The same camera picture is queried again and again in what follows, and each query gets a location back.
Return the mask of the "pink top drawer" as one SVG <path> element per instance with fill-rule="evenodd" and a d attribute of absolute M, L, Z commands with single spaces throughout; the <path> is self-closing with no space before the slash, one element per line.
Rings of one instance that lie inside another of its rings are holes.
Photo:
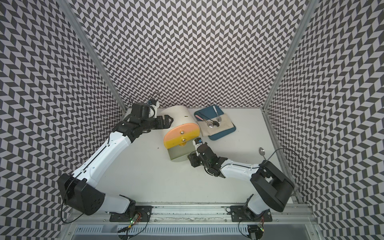
<path fill-rule="evenodd" d="M 170 130 L 167 130 L 164 141 L 169 141 L 172 139 L 175 139 L 180 136 L 186 136 L 188 134 L 200 134 L 200 127 L 196 123 L 187 123 L 183 125 L 176 126 L 174 128 L 171 128 Z"/>

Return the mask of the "white drawer cabinet shell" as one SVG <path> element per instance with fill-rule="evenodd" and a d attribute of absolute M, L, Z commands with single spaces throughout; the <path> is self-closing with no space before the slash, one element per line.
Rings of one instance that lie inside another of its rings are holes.
<path fill-rule="evenodd" d="M 166 108 L 160 113 L 162 116 L 168 115 L 173 118 L 169 131 L 184 131 L 185 133 L 199 130 L 199 126 L 193 119 L 191 113 L 185 106 L 173 106 Z"/>

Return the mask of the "grey bottom drawer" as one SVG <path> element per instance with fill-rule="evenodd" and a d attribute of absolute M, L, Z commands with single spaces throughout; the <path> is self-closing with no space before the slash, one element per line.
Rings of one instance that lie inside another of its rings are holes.
<path fill-rule="evenodd" d="M 185 145 L 177 145 L 168 149 L 168 154 L 172 162 L 183 162 L 188 160 L 188 155 L 195 151 L 193 141 L 186 142 Z"/>

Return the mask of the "yellow drawer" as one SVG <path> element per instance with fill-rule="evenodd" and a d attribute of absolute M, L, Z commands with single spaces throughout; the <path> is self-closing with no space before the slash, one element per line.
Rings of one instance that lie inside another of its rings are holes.
<path fill-rule="evenodd" d="M 164 137 L 164 146 L 166 149 L 171 149 L 176 146 L 183 146 L 186 142 L 191 141 L 197 138 L 200 135 L 200 132 L 184 132 L 181 134 L 180 132 L 167 133 Z"/>

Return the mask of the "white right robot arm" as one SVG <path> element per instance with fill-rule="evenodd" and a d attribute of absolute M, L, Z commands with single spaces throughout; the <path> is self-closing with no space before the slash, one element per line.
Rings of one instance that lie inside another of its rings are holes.
<path fill-rule="evenodd" d="M 260 217 L 270 209 L 283 212 L 295 188 L 295 184 L 267 160 L 255 165 L 235 162 L 217 156 L 207 144 L 198 146 L 188 155 L 188 159 L 192 167 L 202 166 L 211 176 L 251 183 L 256 193 L 247 199 L 243 207 L 249 219 Z"/>

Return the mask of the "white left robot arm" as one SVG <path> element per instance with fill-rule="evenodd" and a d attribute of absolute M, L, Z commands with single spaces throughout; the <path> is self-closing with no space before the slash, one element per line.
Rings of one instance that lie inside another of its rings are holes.
<path fill-rule="evenodd" d="M 98 211 L 124 214 L 131 200 L 128 197 L 108 195 L 97 190 L 100 179 L 120 153 L 132 146 L 142 134 L 152 130 L 169 129 L 174 119 L 158 115 L 160 103 L 134 103 L 130 114 L 123 118 L 108 135 L 106 142 L 78 169 L 62 174 L 57 183 L 62 206 L 69 206 L 87 216 Z"/>

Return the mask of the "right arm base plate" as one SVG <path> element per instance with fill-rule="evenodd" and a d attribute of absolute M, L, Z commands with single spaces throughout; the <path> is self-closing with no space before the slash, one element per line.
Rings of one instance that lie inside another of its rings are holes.
<path fill-rule="evenodd" d="M 260 215 L 256 215 L 244 206 L 229 206 L 227 210 L 231 216 L 232 222 L 235 223 L 240 221 L 261 222 L 263 220 L 265 223 L 273 221 L 270 210 L 263 211 Z"/>

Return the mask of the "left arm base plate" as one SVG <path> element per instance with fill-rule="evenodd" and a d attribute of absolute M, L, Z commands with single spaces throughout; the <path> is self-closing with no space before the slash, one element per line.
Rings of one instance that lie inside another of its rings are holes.
<path fill-rule="evenodd" d="M 129 207 L 123 214 L 111 213 L 110 222 L 112 223 L 128 223 L 134 219 L 147 223 L 150 221 L 153 206 L 135 206 Z"/>

